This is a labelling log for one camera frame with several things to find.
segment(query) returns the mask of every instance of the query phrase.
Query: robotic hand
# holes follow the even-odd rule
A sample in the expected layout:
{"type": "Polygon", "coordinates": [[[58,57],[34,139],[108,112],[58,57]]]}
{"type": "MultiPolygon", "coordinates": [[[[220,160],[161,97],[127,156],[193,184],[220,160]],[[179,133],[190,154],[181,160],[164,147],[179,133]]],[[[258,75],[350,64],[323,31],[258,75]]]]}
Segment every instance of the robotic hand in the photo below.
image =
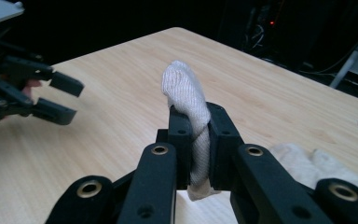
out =
{"type": "MultiPolygon", "coordinates": [[[[0,0],[0,38],[9,30],[10,20],[20,16],[24,9],[21,3],[0,0]]],[[[34,104],[31,97],[21,90],[29,80],[51,80],[50,86],[79,96],[84,85],[76,79],[54,71],[41,63],[42,57],[25,49],[0,40],[0,119],[20,114],[35,117],[61,125],[69,124],[75,110],[40,98],[34,104]]]]}
{"type": "MultiPolygon", "coordinates": [[[[309,189],[267,149],[244,143],[222,106],[207,106],[211,187],[231,192],[238,223],[358,223],[356,186],[327,178],[309,189]]],[[[191,185],[192,132],[189,118],[171,107],[168,129],[158,130],[133,172],[114,182],[98,175],[78,179],[46,223],[173,223],[175,192],[191,185]]]]}

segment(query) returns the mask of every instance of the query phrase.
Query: crumpled white cloth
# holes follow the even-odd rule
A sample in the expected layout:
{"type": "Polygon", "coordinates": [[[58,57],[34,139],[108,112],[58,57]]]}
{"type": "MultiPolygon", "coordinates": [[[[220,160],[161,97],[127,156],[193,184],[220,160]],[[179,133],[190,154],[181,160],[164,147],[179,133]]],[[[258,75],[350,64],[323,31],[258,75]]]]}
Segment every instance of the crumpled white cloth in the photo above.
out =
{"type": "Polygon", "coordinates": [[[217,193],[209,181],[209,130],[211,114],[206,105],[202,87],[190,67],[183,62],[172,62],[162,75],[162,92],[168,97],[168,106],[188,116],[193,129],[192,165],[188,197],[192,201],[217,193]]]}
{"type": "Polygon", "coordinates": [[[358,187],[358,174],[320,149],[308,155],[300,146],[289,143],[269,151],[293,179],[309,188],[315,189],[318,181],[326,178],[342,179],[358,187]]]}

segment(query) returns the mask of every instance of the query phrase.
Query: brass insert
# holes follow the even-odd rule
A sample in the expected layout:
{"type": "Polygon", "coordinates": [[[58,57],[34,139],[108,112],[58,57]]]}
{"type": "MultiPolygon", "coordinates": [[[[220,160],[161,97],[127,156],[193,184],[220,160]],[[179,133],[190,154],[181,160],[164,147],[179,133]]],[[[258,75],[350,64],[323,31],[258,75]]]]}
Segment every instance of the brass insert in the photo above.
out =
{"type": "Polygon", "coordinates": [[[80,185],[77,189],[77,196],[80,198],[90,198],[97,195],[102,188],[103,185],[100,182],[96,180],[89,180],[80,185]]]}
{"type": "Polygon", "coordinates": [[[164,155],[167,152],[168,152],[167,147],[158,146],[158,147],[153,147],[152,148],[152,153],[155,154],[155,155],[158,155],[158,156],[164,155]]]}
{"type": "Polygon", "coordinates": [[[256,147],[248,147],[248,148],[246,148],[246,151],[251,156],[262,156],[263,155],[263,151],[256,147]]]}
{"type": "Polygon", "coordinates": [[[345,185],[340,184],[331,184],[328,189],[340,199],[343,199],[348,202],[356,202],[358,200],[357,193],[345,185]]]}

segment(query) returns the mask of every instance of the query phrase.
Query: finger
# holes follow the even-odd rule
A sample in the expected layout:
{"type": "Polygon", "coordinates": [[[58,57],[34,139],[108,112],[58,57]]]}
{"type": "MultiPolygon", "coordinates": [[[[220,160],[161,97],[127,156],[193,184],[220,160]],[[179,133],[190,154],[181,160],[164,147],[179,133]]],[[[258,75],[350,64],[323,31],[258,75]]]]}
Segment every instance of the finger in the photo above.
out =
{"type": "Polygon", "coordinates": [[[40,82],[39,80],[36,80],[36,79],[29,79],[27,81],[27,86],[28,87],[40,87],[40,86],[42,86],[42,82],[40,82]]]}
{"type": "Polygon", "coordinates": [[[22,89],[22,93],[24,93],[29,98],[32,98],[31,87],[30,86],[24,87],[24,89],[22,89]]]}

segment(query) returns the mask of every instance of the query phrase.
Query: light wood tabletop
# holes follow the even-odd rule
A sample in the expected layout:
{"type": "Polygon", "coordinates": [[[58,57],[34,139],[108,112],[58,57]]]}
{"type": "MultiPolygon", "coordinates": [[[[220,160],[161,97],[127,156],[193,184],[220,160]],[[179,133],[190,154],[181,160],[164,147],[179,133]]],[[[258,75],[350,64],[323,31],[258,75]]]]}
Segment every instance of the light wood tabletop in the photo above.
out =
{"type": "MultiPolygon", "coordinates": [[[[34,98],[77,110],[70,125],[20,116],[0,121],[0,223],[43,223],[79,178],[115,181],[134,170],[157,130],[168,127],[160,85],[174,60],[190,65],[206,100],[226,109],[246,143],[319,148],[358,174],[357,98],[172,28],[54,65],[85,90],[75,98],[44,83],[34,98]]],[[[228,197],[191,202],[180,191],[176,223],[235,223],[228,197]]]]}

